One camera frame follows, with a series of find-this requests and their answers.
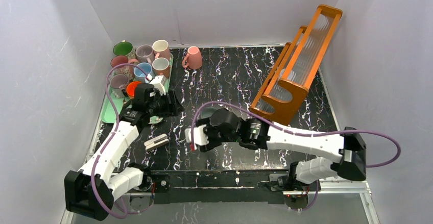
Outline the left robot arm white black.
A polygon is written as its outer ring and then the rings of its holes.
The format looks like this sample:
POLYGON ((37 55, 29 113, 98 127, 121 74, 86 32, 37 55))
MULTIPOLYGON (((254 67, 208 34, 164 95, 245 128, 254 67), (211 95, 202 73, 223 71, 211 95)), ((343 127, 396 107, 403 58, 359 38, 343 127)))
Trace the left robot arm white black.
POLYGON ((175 117, 183 110, 174 90, 162 92, 153 84, 140 83, 134 98, 117 114, 110 136, 79 170, 66 174, 67 211, 104 220, 113 213, 115 201, 128 191, 154 189, 156 182, 149 167, 130 163, 116 175, 113 171, 125 151, 149 126, 151 117, 175 117))

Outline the pinkish mug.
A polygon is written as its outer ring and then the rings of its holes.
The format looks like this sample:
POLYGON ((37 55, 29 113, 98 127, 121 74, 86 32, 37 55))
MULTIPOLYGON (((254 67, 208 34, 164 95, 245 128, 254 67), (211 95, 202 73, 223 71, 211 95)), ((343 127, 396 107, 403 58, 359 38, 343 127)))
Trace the pinkish mug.
POLYGON ((109 81, 109 86, 111 88, 112 93, 116 96, 116 97, 128 97, 126 89, 127 86, 129 85, 130 80, 128 79, 128 77, 125 74, 116 74, 114 75, 110 81, 109 81))

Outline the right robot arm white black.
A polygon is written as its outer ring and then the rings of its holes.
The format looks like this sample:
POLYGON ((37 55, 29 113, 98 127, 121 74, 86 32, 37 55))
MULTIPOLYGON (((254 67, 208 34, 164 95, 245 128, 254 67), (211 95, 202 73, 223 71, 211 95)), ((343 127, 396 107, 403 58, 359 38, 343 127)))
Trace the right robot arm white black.
POLYGON ((236 142, 250 150, 289 150, 315 155, 315 159, 290 165, 287 180, 296 185, 309 185, 327 177, 351 181, 364 181, 367 177, 366 144, 360 133, 351 128, 326 134, 258 118, 242 119, 227 109, 218 109, 186 129, 185 138, 201 152, 236 142))

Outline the cream cartoon mug green interior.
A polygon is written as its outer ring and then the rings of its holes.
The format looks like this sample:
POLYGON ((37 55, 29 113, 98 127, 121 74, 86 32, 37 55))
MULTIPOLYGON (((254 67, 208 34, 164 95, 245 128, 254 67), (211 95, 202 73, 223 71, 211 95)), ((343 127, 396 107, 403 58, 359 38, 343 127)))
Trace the cream cartoon mug green interior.
POLYGON ((113 47, 113 53, 116 56, 126 56, 129 60, 136 59, 136 52, 130 42, 122 41, 113 47))

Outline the light blue upside-down mug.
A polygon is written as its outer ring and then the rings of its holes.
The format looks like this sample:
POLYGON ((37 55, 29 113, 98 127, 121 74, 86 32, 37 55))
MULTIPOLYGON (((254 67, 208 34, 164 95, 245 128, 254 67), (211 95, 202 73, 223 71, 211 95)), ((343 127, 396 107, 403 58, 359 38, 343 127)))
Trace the light blue upside-down mug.
POLYGON ((133 69, 135 80, 142 83, 149 83, 154 77, 154 71, 151 64, 147 62, 139 63, 137 67, 133 69))

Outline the lavender ribbed mug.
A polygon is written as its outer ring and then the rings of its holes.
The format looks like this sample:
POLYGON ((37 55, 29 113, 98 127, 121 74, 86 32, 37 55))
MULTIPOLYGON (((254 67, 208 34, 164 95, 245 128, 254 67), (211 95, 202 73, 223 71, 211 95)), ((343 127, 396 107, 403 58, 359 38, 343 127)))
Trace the lavender ribbed mug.
POLYGON ((140 63, 152 64, 152 62, 155 60, 155 54, 153 48, 150 45, 139 46, 136 49, 135 53, 136 53, 137 60, 140 63))

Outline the salmon upside-down mug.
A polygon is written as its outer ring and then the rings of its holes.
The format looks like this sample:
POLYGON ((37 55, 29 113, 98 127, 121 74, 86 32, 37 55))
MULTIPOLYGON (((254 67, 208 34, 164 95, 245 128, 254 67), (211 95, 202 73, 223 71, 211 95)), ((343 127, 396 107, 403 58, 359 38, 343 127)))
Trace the salmon upside-down mug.
POLYGON ((168 59, 163 57, 156 58, 152 63, 152 68, 156 76, 163 75, 167 79, 170 78, 171 66, 168 59))

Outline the grey upside-down mug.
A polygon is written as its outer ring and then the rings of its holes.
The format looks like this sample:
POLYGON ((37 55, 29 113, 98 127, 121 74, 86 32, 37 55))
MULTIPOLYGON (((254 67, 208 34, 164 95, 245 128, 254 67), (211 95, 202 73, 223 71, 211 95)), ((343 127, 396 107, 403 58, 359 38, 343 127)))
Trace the grey upside-down mug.
POLYGON ((205 107, 200 111, 198 119, 210 118, 217 110, 216 107, 205 107))

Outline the orange upside-down mug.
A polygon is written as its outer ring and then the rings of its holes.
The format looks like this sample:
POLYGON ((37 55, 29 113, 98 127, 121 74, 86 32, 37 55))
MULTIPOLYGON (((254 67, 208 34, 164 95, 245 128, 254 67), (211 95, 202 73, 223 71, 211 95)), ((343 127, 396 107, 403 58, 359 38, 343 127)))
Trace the orange upside-down mug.
POLYGON ((135 97, 135 89, 139 84, 141 84, 140 81, 133 81, 126 87, 126 94, 130 99, 135 97))

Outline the pink patterned mug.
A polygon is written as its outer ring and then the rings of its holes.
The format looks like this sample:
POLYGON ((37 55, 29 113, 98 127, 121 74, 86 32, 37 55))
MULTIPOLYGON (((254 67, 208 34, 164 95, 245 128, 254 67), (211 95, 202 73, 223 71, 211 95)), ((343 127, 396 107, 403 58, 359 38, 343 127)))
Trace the pink patterned mug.
MULTIPOLYGON (((134 64, 137 65, 139 64, 139 61, 137 59, 128 59, 127 56, 116 56, 111 60, 111 67, 116 67, 120 64, 134 64)), ((124 74, 128 77, 129 80, 132 80, 135 78, 135 74, 134 74, 134 67, 130 66, 130 65, 125 65, 119 68, 116 68, 113 71, 114 75, 116 74, 124 74)))

